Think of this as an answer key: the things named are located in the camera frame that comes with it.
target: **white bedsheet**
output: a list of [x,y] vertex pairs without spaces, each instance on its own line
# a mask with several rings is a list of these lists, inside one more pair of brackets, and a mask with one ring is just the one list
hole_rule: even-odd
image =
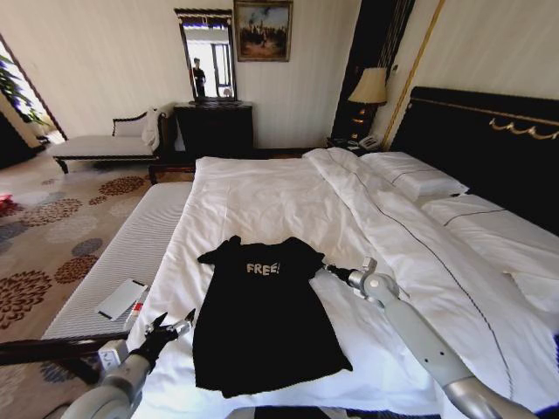
[[[160,313],[169,312],[168,321],[176,321],[202,305],[212,269],[196,258],[235,234],[243,243],[266,244],[296,236],[343,267],[358,267],[363,256],[373,256],[378,270],[397,279],[485,384],[531,409],[557,401],[555,343],[518,290],[339,149],[293,160],[199,160],[183,216],[128,338],[130,347],[142,343],[141,331]],[[444,411],[445,417],[461,417],[444,398],[437,402],[432,379],[374,305],[327,272],[319,271],[311,284],[353,372],[225,400],[219,392],[195,387],[189,334],[162,351],[135,417],[222,418],[258,405]],[[242,327],[234,314],[231,327]]]

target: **robotic arm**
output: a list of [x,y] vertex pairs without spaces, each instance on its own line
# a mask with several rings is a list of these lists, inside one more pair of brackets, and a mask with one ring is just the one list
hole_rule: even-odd
[[101,384],[82,395],[63,414],[62,419],[127,419],[141,401],[141,388],[154,369],[159,353],[167,343],[188,333],[195,310],[174,325],[161,326],[167,313],[146,327],[146,340]]
[[374,273],[376,261],[365,258],[363,270],[328,265],[326,269],[355,289],[355,293],[376,302],[406,346],[435,379],[454,406],[471,419],[535,419],[528,409],[498,395],[478,380],[412,305],[402,301],[400,288],[388,275]]

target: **picture frame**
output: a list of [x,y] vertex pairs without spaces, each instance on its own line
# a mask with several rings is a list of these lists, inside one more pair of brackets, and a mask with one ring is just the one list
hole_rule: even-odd
[[289,61],[293,1],[234,2],[238,61]]

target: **floor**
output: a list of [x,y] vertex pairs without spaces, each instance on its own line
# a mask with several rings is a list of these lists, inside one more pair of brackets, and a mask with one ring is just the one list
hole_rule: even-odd
[[[14,202],[0,211],[0,342],[42,336],[150,186],[147,163],[68,166],[43,152],[0,170]],[[49,362],[0,367],[0,417],[42,418],[86,389]]]

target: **table lamp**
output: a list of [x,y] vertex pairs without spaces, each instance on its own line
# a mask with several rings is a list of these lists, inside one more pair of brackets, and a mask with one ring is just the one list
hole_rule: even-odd
[[376,108],[367,105],[386,103],[386,68],[366,68],[348,100],[363,104],[357,116],[351,119],[352,129],[349,137],[350,140],[357,141],[369,133],[373,122],[373,110]]

